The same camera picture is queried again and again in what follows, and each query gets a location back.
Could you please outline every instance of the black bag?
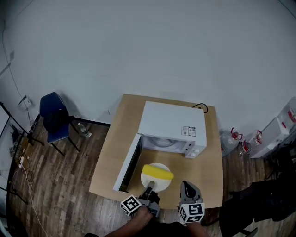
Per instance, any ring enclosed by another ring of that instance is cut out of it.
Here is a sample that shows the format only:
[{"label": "black bag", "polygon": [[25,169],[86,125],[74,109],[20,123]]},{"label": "black bag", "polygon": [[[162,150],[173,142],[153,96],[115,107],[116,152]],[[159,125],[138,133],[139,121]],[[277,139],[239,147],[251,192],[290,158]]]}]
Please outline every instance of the black bag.
[{"label": "black bag", "polygon": [[43,125],[47,132],[55,133],[60,129],[61,126],[68,124],[69,122],[68,112],[65,110],[58,110],[44,117]]}]

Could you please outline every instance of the blue chair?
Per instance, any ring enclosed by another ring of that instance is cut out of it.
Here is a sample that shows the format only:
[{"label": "blue chair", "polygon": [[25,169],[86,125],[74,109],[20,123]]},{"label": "blue chair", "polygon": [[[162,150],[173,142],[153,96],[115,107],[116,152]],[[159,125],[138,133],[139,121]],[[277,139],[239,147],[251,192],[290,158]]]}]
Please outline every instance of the blue chair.
[{"label": "blue chair", "polygon": [[[54,113],[59,110],[64,110],[68,113],[67,108],[60,98],[60,96],[56,92],[52,92],[44,97],[41,98],[40,100],[40,116],[41,117],[46,117],[51,113]],[[78,147],[74,144],[74,142],[70,139],[69,137],[69,125],[74,128],[74,130],[79,134],[77,129],[74,127],[72,122],[69,122],[67,124],[64,124],[61,126],[61,128],[55,132],[55,133],[48,133],[47,136],[47,142],[50,143],[62,156],[65,156],[54,144],[53,142],[68,138],[70,143],[80,152]]]}]

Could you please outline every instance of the wall outlet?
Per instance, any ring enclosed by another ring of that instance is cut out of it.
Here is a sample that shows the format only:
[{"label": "wall outlet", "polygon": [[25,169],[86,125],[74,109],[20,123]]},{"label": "wall outlet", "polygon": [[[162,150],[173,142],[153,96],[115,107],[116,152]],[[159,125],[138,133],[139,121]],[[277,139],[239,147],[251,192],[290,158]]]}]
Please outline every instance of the wall outlet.
[{"label": "wall outlet", "polygon": [[23,112],[27,110],[32,105],[30,98],[25,95],[23,99],[19,102],[18,108]]}]

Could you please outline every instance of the microwave label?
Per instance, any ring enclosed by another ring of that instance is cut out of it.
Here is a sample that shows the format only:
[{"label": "microwave label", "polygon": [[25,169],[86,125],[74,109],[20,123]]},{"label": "microwave label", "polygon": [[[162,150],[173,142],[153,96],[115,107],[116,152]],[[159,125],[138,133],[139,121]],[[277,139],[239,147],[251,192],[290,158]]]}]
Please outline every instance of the microwave label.
[{"label": "microwave label", "polygon": [[195,137],[195,127],[189,127],[189,136]]},{"label": "microwave label", "polygon": [[189,127],[182,126],[182,135],[188,136]]},{"label": "microwave label", "polygon": [[182,135],[195,137],[195,127],[182,126]]}]

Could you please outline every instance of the black pants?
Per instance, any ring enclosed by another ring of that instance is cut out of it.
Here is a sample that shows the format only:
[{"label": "black pants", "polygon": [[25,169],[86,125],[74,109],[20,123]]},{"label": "black pants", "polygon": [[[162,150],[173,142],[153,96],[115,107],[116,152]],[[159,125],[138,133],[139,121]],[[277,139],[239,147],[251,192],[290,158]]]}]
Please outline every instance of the black pants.
[{"label": "black pants", "polygon": [[[187,227],[183,226],[179,222],[173,222],[170,224],[159,223],[152,221],[145,226],[136,236],[139,237],[163,237],[163,236],[182,236],[189,237],[189,231]],[[94,234],[86,234],[85,237],[98,237]]]}]

